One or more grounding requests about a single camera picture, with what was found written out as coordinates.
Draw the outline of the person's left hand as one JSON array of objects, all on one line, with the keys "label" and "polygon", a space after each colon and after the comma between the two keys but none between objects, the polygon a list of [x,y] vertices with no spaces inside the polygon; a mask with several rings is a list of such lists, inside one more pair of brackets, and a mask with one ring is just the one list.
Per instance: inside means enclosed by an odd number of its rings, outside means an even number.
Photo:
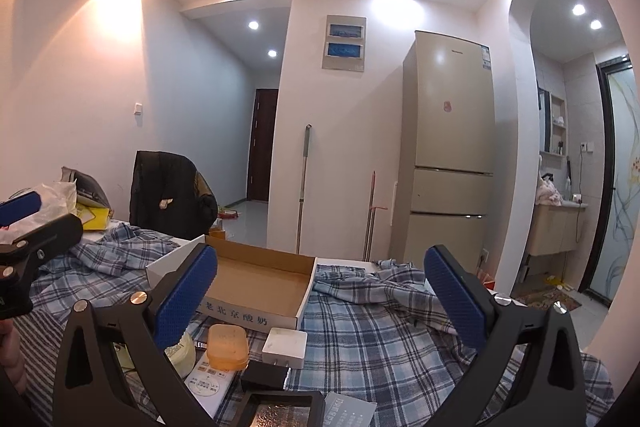
[{"label": "person's left hand", "polygon": [[0,322],[0,364],[19,395],[26,390],[25,359],[21,352],[21,336],[12,320]]}]

